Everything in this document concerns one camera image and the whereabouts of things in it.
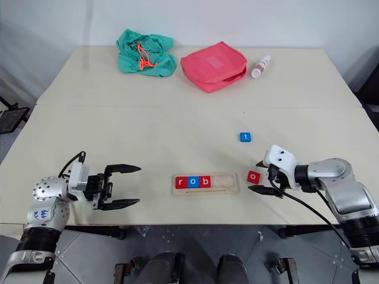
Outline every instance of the black cable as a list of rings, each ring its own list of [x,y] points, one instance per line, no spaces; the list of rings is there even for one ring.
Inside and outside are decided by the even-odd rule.
[[[321,193],[321,191],[319,191],[317,188],[315,188],[317,194],[321,197],[321,199],[323,200],[323,202],[325,202],[326,206],[332,211],[330,205],[329,205],[329,202],[326,200],[325,196]]]
[[[337,231],[336,227],[334,227],[334,225],[329,222],[328,219],[326,219],[321,213],[319,213],[317,210],[315,210],[312,206],[306,204],[304,201],[302,201],[301,199],[298,199],[296,198],[295,196],[292,196],[282,190],[280,190],[276,184],[272,181],[272,180],[269,180],[270,184],[272,185],[272,187],[277,191],[279,192],[280,194],[283,194],[284,196],[288,197],[288,198],[291,198],[292,200],[295,200],[297,201],[298,203],[302,204],[302,206],[308,208],[309,210],[311,210],[313,213],[315,213],[318,217],[320,217],[325,223],[327,223],[331,228],[332,230],[338,235],[338,237],[341,239],[341,241],[345,244],[345,246],[349,249],[350,246],[348,245],[348,243],[345,241],[345,239],[341,236],[341,234],[339,233],[339,231]]]
[[[85,152],[84,151],[81,151],[80,153],[76,154],[75,156],[73,156],[66,164],[65,166],[63,167],[63,169],[59,172],[58,174],[58,177],[61,178],[63,173],[65,172],[65,170],[67,169],[67,167],[73,162],[75,161],[76,159],[79,158],[79,161],[81,161],[81,158],[85,157]]]

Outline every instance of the metal robot arm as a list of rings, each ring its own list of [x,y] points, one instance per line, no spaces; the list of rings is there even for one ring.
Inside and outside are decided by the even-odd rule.
[[[308,193],[325,191],[329,208],[350,243],[352,259],[360,267],[353,274],[353,283],[378,282],[379,209],[367,188],[355,180],[349,162],[332,158],[301,165],[290,152],[273,145],[257,166],[268,168],[268,179],[274,186],[249,187],[257,193],[282,197],[287,188]]]
[[[113,184],[112,173],[131,173],[140,170],[127,164],[109,165],[104,173],[89,175],[84,164],[85,152],[73,157],[58,176],[45,177],[33,187],[33,204],[28,212],[20,243],[11,254],[1,284],[51,284],[54,273],[50,271],[55,259],[55,249],[60,233],[70,215],[70,202],[91,204],[92,209],[103,211],[122,209],[139,202],[139,199],[120,199],[110,203]],[[64,174],[71,164],[70,175]]]

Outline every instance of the white table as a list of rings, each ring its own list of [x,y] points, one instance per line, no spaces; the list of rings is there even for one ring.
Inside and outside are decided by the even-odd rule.
[[[323,51],[241,49],[249,58],[271,54],[272,64],[259,80],[245,77],[212,94],[190,84],[180,67],[169,78],[120,74],[112,47],[87,49],[82,70],[84,51],[74,52],[40,98],[0,165],[0,223],[24,223],[33,185],[81,150],[93,173],[112,163],[140,166],[113,176],[113,198],[141,201],[108,212],[73,203],[69,224],[323,224],[291,200],[247,190],[248,170],[257,170],[274,143],[304,163],[349,160],[379,201],[379,133]],[[296,68],[279,72],[290,66],[291,54],[301,58]],[[251,132],[253,141],[239,142],[239,132]],[[240,193],[173,196],[173,175],[201,172],[237,173]],[[293,193],[335,222],[317,195]]]

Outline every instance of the red block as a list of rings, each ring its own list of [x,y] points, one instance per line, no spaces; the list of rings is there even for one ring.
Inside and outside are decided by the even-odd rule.
[[[211,176],[200,176],[200,187],[210,188],[211,187]]]
[[[260,173],[253,172],[252,170],[248,173],[248,182],[255,183],[256,185],[259,183],[259,179],[261,178]]]
[[[187,177],[177,176],[175,178],[175,188],[187,188]]]

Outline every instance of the pink bag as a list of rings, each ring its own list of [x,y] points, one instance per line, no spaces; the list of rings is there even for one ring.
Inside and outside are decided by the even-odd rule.
[[[196,86],[212,93],[237,82],[246,74],[246,58],[224,42],[191,53],[180,61],[184,75]]]

